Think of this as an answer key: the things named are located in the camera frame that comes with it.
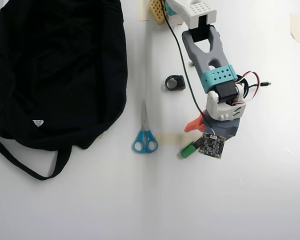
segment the red wire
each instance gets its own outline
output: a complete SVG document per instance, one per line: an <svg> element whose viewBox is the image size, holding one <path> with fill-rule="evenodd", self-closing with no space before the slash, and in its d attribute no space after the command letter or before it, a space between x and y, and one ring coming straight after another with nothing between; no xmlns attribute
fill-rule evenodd
<svg viewBox="0 0 300 240"><path fill-rule="evenodd" d="M236 83L240 83L249 74L254 74L255 77L256 77L256 80L257 80L257 87L255 89L254 95L252 96L252 98L250 98L249 100L246 100L246 101L235 101L234 102L235 104L248 102L248 101L252 100L257 95L257 92L260 88L260 78L259 78L258 74L255 71L247 71L245 74L243 74L242 78L239 81L237 81Z"/></svg>

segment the green connector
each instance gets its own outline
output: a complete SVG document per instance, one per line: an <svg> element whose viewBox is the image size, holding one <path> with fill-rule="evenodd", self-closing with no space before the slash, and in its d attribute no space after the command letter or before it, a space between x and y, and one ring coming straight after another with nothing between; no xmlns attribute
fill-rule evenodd
<svg viewBox="0 0 300 240"><path fill-rule="evenodd" d="M190 142L188 145L186 145L184 148L181 149L180 154L181 156L186 159L191 154L193 154L197 148L194 146L194 142Z"/></svg>

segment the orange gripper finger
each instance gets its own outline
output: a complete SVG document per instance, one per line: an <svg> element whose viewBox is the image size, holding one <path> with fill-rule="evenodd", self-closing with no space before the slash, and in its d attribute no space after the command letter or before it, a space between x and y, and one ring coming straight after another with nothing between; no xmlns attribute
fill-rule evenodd
<svg viewBox="0 0 300 240"><path fill-rule="evenodd" d="M200 114L200 116L197 119L188 123L188 125L184 129L184 132L188 133L193 130L199 130L200 132L203 133L206 130L206 125L204 125L202 121L203 121L203 117Z"/></svg>

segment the yellow perforated part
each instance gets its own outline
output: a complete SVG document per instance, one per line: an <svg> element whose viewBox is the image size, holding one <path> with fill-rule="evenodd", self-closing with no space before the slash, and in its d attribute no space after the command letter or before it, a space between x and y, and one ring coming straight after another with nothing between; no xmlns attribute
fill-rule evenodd
<svg viewBox="0 0 300 240"><path fill-rule="evenodd" d="M165 7L165 0L162 0L163 7L164 7L164 14L167 16L167 10ZM160 0L152 0L150 2L150 11L152 15L154 16L154 19L158 24L162 24L163 21L165 20L165 17L163 15L162 7L161 7L161 2Z"/></svg>

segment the backpack strap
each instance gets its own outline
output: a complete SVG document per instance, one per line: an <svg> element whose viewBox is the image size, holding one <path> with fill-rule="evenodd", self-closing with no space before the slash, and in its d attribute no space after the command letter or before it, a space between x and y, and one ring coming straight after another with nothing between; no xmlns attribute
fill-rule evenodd
<svg viewBox="0 0 300 240"><path fill-rule="evenodd" d="M28 168L26 165L22 164L21 162L19 162L7 149L6 147L0 142L0 153L6 158L8 159L13 165L17 166L18 168L22 169L23 171L25 171L27 174L31 175L32 177L34 177L35 179L38 179L40 181L44 181L44 180L48 180L48 179L52 179L55 176L57 176L58 174L61 173L61 171L64 169L64 167L66 166L70 155L71 155L71 151L72 151L72 146L65 148L65 149L60 149L58 151L57 154L57 158L56 158L56 164L55 164L55 168L53 171L53 174L51 176L41 176L40 174L36 173L35 171L31 170L30 168Z"/></svg>

